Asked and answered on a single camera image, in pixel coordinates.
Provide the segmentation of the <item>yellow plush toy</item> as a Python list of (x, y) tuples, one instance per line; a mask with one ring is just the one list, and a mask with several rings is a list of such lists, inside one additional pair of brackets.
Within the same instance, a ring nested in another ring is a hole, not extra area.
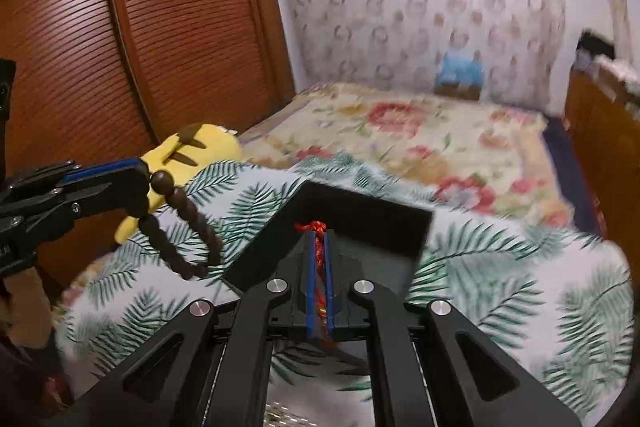
[(241, 145), (235, 132), (216, 124), (183, 127), (141, 157), (152, 173), (166, 170), (181, 186), (216, 161), (240, 158)]

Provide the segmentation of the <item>palm leaf tablecloth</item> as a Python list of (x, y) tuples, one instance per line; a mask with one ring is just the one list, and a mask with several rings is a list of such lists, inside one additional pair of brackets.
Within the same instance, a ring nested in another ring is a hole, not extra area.
[(628, 388), (620, 248), (429, 199), (352, 158), (214, 162), (68, 305), (71, 424), (595, 426)]

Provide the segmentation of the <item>wooden louvered wardrobe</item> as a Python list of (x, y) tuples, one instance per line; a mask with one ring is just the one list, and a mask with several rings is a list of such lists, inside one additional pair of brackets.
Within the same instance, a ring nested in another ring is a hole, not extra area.
[(243, 131), (294, 94), (259, 0), (1, 0), (9, 173), (138, 156), (188, 124)]

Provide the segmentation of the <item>stack of papers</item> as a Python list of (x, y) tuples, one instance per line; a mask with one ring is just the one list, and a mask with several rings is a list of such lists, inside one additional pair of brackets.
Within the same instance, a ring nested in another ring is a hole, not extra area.
[(639, 105), (639, 73), (624, 60), (598, 55), (594, 60), (597, 80), (611, 89), (625, 104)]

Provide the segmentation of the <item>patterned lace curtain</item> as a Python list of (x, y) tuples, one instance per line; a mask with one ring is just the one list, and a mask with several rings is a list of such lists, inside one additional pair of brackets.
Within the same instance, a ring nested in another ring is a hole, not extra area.
[(565, 0), (288, 0), (312, 82), (430, 91), (446, 62), (485, 100), (533, 108), (551, 98)]

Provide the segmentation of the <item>black jewelry box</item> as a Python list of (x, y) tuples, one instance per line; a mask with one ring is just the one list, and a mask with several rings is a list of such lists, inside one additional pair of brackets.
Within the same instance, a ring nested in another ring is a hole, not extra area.
[(330, 232), (328, 251), (358, 260), (366, 279), (406, 297), (433, 217), (431, 210), (305, 181), (241, 248), (222, 280), (237, 294), (267, 280), (302, 245), (299, 225), (320, 221)]

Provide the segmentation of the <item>blue cloth on box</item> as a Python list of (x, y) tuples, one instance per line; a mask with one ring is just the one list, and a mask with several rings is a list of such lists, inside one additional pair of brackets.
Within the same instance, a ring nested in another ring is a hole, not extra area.
[(477, 102), (485, 83), (481, 61), (446, 53), (436, 76), (434, 92), (441, 96)]

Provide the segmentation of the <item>dark folded clothes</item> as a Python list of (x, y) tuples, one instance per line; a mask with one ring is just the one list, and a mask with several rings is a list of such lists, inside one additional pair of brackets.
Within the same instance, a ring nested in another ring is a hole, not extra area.
[(604, 55), (610, 60), (616, 59), (614, 43), (590, 29), (582, 31), (577, 41), (576, 50), (582, 50), (582, 52), (589, 54), (591, 57)]

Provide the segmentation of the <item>floral bed quilt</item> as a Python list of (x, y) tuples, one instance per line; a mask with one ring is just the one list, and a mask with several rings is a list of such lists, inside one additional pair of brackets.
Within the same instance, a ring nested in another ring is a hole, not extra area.
[(243, 157), (288, 169), (345, 153), (425, 188), (442, 202), (565, 228), (562, 195), (541, 113), (434, 94), (318, 84), (245, 131)]

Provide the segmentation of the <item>wooden sideboard cabinet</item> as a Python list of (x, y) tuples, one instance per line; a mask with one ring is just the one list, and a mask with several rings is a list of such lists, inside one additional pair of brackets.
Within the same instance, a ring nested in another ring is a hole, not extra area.
[(612, 80), (570, 71), (564, 119), (606, 236), (639, 256), (639, 121)]

